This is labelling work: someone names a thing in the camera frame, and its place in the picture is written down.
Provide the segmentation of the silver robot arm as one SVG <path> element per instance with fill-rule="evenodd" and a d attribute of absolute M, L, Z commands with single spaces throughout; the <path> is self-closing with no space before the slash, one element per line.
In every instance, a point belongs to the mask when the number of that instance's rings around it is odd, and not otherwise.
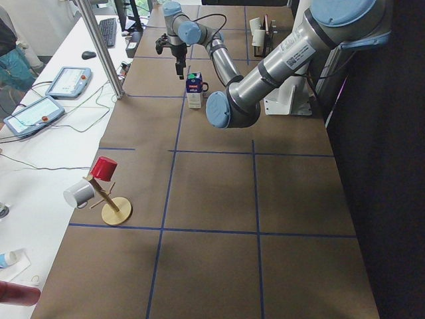
<path fill-rule="evenodd" d="M 215 128 L 245 128 L 260 116 L 260 101 L 279 88 L 316 53 L 343 44 L 384 41 L 390 33 L 392 1 L 312 1 L 300 25 L 246 76 L 231 59 L 218 31 L 190 20 L 181 5 L 162 6 L 172 45 L 202 45 L 225 91 L 213 92 L 206 103 L 207 119 Z"/>

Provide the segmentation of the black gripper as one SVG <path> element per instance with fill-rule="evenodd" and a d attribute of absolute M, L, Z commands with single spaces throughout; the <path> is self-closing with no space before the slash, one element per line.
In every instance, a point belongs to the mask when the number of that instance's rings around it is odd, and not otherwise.
<path fill-rule="evenodd" d="M 176 58 L 175 70 L 180 80 L 183 80 L 185 69 L 185 61 L 187 55 L 187 44 L 181 43 L 178 45 L 170 44 L 171 54 Z"/>

